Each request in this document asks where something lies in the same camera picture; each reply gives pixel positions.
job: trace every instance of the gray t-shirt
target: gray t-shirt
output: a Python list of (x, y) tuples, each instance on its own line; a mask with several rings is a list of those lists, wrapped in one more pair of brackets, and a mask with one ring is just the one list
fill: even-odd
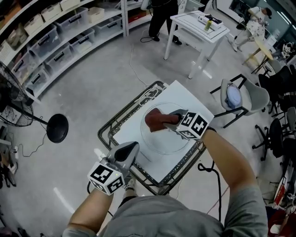
[[(134, 198), (123, 204), (100, 237), (263, 237), (267, 217), (257, 186), (230, 196), (225, 226), (217, 219), (189, 210), (168, 196)], [(92, 231), (67, 228), (63, 237), (94, 237)]]

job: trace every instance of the brown cloth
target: brown cloth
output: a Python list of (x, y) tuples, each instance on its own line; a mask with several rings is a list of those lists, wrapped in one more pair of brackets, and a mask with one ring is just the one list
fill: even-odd
[(166, 129), (163, 123), (177, 124), (178, 115), (162, 114), (158, 108), (151, 110), (145, 117), (145, 123), (150, 128), (150, 132)]

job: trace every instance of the transparent round plate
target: transparent round plate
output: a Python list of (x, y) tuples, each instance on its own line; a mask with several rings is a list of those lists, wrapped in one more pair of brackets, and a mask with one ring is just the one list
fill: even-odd
[(158, 108), (162, 114), (169, 114), (175, 110), (183, 109), (181, 106), (174, 103), (159, 103), (150, 107), (141, 121), (141, 134), (145, 144), (157, 153), (163, 155), (172, 155), (180, 150), (182, 150), (188, 140), (183, 140), (180, 135), (177, 135), (174, 131), (170, 129), (164, 129), (161, 131), (150, 132), (149, 127), (145, 123), (146, 115), (153, 109)]

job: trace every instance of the black fan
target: black fan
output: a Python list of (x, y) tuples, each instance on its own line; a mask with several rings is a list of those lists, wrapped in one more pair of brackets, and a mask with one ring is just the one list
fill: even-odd
[(53, 143), (62, 142), (67, 136), (69, 124), (62, 114), (55, 114), (48, 123), (33, 115), (33, 108), (28, 103), (29, 97), (13, 73), (0, 62), (0, 118), (6, 123), (25, 127), (33, 120), (45, 124), (47, 137)]

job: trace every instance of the white marker cube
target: white marker cube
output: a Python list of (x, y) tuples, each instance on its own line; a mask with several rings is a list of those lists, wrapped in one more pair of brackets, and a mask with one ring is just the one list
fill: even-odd
[(123, 174), (110, 167), (96, 162), (87, 175), (92, 185), (107, 195), (111, 195), (123, 186)]
[(200, 113), (193, 113), (188, 111), (177, 127), (176, 132), (185, 139), (200, 139), (207, 127), (209, 122)]

